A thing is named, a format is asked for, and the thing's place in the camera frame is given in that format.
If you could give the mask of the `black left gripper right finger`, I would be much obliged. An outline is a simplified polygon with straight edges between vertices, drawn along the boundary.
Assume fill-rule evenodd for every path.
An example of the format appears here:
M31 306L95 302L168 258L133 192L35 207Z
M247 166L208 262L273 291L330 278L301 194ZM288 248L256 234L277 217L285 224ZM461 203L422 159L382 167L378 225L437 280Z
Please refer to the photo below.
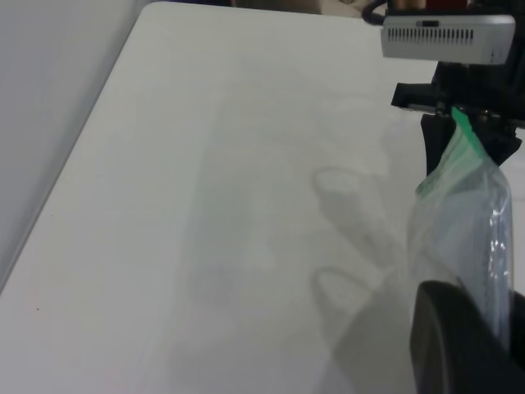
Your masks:
M510 314L509 353L519 368L525 369L525 298L516 291Z

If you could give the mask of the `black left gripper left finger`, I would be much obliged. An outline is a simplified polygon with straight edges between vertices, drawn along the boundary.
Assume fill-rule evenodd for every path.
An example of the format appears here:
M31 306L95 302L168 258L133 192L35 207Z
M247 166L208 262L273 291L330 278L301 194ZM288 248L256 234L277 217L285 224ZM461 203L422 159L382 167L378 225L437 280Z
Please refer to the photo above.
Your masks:
M523 393L524 369L456 286L418 286L410 333L418 393Z

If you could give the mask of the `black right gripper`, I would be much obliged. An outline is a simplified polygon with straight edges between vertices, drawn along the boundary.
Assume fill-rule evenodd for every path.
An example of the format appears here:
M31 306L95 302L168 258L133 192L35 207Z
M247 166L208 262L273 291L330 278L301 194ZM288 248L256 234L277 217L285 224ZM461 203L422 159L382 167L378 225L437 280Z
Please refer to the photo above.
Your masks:
M510 60L503 66L440 62L430 83L398 83L391 105L430 114L448 114L453 107L489 114L468 118L484 150L500 166L522 145L516 127L524 128L524 61ZM421 128L429 176L440 163L456 123L452 117L424 114Z

